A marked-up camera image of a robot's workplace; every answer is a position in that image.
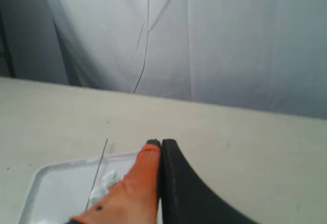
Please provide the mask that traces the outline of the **right gripper orange taped left finger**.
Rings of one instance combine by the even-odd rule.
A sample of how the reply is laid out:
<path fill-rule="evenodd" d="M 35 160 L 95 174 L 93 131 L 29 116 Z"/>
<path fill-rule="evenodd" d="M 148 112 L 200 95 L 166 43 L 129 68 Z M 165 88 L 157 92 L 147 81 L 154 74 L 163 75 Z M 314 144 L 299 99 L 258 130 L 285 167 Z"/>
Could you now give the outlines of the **right gripper orange taped left finger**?
<path fill-rule="evenodd" d="M 128 173 L 109 192 L 69 223 L 157 223 L 161 145 L 148 140 Z"/>

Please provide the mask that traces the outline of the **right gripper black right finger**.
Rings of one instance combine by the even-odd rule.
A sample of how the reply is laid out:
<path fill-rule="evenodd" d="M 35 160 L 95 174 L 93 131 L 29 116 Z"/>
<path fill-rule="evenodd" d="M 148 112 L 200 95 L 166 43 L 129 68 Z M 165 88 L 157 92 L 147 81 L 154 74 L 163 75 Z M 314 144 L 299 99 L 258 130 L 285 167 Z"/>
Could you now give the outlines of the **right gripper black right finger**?
<path fill-rule="evenodd" d="M 162 141 L 160 186 L 163 223 L 255 223 L 206 185 L 173 139 Z"/>

